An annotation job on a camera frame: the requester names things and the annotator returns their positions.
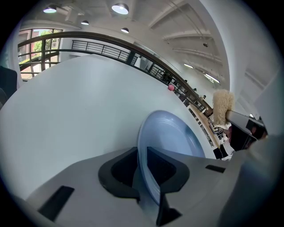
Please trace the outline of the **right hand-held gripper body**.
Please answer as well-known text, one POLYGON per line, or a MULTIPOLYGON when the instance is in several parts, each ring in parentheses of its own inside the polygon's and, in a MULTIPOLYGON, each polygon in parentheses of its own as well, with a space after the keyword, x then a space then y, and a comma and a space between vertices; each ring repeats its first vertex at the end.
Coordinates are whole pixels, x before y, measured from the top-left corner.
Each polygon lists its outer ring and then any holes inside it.
POLYGON ((252 127, 257 125, 266 129, 263 121, 251 117, 249 117, 246 129, 240 129, 231 123, 231 147, 235 151, 240 151, 248 149, 252 143, 258 141, 251 133, 252 127))

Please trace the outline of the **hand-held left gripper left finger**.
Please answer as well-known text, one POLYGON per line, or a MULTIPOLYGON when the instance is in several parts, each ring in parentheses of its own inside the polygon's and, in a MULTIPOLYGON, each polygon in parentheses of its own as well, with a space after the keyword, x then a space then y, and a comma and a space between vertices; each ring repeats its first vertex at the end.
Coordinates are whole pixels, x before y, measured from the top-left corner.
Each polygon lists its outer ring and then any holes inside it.
POLYGON ((143 202, 137 148, 78 161, 27 199, 55 227, 153 227, 155 208, 143 202))

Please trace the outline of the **person's right hand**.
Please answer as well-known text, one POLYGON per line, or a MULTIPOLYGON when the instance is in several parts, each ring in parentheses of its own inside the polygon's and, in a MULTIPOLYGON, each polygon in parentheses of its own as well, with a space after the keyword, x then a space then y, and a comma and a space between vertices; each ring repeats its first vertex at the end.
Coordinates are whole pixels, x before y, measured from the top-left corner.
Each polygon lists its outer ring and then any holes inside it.
POLYGON ((263 128, 263 127, 259 127, 258 125, 252 127, 251 133, 258 140, 262 139, 262 138, 265 138, 267 136, 266 129, 263 128))

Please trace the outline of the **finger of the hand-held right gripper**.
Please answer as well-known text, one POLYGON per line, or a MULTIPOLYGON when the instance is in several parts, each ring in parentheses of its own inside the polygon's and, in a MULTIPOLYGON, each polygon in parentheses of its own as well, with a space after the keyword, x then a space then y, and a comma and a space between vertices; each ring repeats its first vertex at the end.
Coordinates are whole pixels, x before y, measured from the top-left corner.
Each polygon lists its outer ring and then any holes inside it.
POLYGON ((227 110, 225 117, 227 121, 237 126, 238 128, 246 129, 249 117, 232 110, 227 110))

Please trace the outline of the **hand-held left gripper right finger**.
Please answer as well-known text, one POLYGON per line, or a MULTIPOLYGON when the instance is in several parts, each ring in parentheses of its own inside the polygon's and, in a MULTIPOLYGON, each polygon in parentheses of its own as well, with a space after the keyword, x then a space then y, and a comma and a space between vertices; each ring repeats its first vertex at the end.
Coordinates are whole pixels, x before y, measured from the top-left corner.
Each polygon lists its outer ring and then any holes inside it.
POLYGON ((146 186, 158 205, 157 226, 185 215, 200 203, 225 172, 228 163, 147 147, 146 186))

